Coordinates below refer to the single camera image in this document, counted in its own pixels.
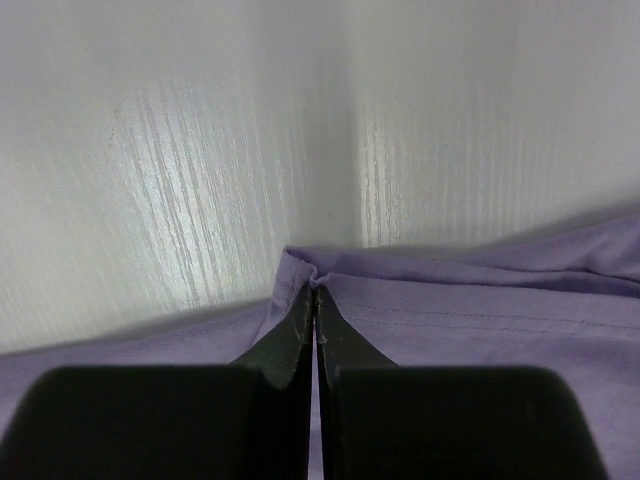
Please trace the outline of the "purple t-shirt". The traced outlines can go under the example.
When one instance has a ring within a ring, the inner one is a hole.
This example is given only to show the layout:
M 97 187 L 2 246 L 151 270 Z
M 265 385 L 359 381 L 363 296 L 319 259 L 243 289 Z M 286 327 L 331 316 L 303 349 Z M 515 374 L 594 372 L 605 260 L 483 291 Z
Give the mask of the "purple t-shirt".
M 1 360 L 1 420 L 67 365 L 225 363 L 324 287 L 341 315 L 402 365 L 531 364 L 575 392 L 609 475 L 639 475 L 639 220 L 627 217 L 453 260 L 378 250 L 282 253 L 272 297 L 229 316 Z

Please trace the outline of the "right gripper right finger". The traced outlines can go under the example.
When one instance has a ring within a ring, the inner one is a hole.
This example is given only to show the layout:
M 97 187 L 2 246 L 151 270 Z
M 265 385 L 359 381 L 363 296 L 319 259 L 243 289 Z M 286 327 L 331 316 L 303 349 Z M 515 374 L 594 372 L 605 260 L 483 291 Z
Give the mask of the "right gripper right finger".
M 316 291 L 328 479 L 603 479 L 572 391 L 530 366 L 402 367 Z

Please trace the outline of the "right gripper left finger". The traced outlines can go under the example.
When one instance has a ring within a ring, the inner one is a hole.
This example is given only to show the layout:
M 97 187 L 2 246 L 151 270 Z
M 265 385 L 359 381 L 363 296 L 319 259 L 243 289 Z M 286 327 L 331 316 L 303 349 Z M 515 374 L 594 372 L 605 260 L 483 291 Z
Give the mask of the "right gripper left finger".
M 65 367 L 27 392 L 5 479 L 303 479 L 313 292 L 227 365 Z

